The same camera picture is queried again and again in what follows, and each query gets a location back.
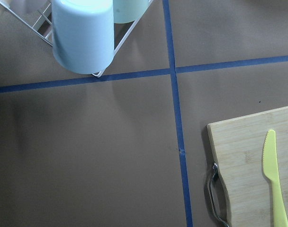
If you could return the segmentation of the light blue plastic cup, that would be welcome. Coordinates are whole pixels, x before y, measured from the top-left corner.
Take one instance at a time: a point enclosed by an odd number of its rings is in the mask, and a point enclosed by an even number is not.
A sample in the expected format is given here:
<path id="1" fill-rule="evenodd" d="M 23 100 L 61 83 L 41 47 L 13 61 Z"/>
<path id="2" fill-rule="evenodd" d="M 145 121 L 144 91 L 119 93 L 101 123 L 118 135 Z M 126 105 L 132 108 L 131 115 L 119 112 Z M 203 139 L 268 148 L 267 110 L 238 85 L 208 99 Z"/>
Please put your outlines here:
<path id="1" fill-rule="evenodd" d="M 92 74 L 113 61 L 111 0 L 54 0 L 52 29 L 53 55 L 67 70 Z"/>

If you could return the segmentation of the yellow-green plastic knife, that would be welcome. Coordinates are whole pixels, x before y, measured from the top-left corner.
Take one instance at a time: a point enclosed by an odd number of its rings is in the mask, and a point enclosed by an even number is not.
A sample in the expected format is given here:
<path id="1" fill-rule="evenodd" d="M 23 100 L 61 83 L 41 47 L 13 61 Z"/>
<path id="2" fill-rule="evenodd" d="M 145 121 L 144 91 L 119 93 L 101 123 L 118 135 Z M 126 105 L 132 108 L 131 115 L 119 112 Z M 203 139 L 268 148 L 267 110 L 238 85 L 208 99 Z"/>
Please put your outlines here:
<path id="1" fill-rule="evenodd" d="M 264 175 L 269 179 L 272 190 L 273 225 L 288 227 L 288 218 L 283 201 L 276 147 L 276 132 L 268 130 L 262 153 L 262 167 Z"/>

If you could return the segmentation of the mint green plastic cup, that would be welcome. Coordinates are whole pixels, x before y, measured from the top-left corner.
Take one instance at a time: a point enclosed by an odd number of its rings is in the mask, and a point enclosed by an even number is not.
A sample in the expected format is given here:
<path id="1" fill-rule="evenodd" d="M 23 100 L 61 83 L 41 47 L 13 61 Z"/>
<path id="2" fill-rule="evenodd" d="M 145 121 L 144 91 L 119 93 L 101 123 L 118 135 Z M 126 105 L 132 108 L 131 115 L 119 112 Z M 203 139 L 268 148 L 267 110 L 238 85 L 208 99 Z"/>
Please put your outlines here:
<path id="1" fill-rule="evenodd" d="M 148 6 L 148 0 L 113 0 L 114 23 L 133 22 L 145 13 Z"/>

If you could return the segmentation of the bamboo cutting board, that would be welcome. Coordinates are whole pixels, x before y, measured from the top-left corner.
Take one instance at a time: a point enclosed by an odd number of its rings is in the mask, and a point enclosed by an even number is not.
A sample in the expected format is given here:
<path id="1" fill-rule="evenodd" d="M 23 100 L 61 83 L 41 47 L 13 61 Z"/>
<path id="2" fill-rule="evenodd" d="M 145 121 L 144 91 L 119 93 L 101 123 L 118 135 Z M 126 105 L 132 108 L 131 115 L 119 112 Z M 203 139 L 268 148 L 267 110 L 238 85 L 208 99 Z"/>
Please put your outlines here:
<path id="1" fill-rule="evenodd" d="M 272 227 L 270 180 L 262 169 L 263 145 L 269 130 L 276 133 L 277 159 L 288 218 L 288 106 L 207 126 L 214 158 L 213 176 L 221 180 L 226 215 L 215 212 L 225 227 Z"/>

